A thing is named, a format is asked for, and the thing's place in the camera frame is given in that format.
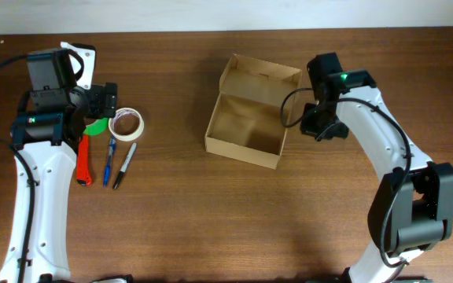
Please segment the green tape roll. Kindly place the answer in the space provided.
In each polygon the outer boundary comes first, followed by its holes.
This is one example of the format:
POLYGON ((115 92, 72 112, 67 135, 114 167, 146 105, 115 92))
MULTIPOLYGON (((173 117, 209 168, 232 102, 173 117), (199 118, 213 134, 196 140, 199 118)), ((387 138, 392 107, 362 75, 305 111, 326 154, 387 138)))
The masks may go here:
POLYGON ((108 128, 108 121, 108 118, 96 119, 93 123, 86 125, 83 133, 88 136, 102 134, 108 128))

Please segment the beige masking tape roll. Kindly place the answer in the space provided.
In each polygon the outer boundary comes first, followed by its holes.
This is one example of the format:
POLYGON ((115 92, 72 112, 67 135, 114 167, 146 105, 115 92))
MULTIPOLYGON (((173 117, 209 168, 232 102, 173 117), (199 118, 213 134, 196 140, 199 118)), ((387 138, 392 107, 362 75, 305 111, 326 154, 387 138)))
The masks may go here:
POLYGON ((108 129, 116 139, 131 142, 142 135, 145 130, 145 121, 137 110, 119 108, 115 116, 109 119, 108 129))

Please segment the brown cardboard box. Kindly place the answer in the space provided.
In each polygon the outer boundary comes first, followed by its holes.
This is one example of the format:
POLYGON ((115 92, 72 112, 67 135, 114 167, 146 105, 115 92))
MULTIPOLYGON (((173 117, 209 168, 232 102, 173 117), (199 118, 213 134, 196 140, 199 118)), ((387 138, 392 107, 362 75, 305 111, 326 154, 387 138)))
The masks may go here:
POLYGON ((219 79, 219 96, 204 134, 208 153, 275 169, 282 156, 303 71, 234 54, 219 79))

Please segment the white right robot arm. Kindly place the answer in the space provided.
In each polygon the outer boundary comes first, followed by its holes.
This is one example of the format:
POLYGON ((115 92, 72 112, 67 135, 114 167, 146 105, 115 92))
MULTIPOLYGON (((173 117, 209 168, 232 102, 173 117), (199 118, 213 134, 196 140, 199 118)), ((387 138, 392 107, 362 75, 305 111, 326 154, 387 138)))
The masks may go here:
POLYGON ((339 282, 395 282, 403 268, 453 231, 453 166, 435 163, 408 137, 366 70, 346 72, 335 53, 307 64, 316 104, 300 131, 315 140, 354 134, 379 180, 367 225, 371 241, 339 282))

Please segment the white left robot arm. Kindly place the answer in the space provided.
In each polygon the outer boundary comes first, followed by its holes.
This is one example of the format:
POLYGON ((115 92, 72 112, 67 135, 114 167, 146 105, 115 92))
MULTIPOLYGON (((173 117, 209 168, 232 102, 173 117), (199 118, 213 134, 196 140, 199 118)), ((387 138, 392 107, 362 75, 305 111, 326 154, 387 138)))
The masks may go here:
POLYGON ((93 82, 94 46, 62 42, 26 59, 32 88, 11 126, 17 194, 0 282, 66 281, 68 191, 86 119, 115 115, 117 85, 93 82))

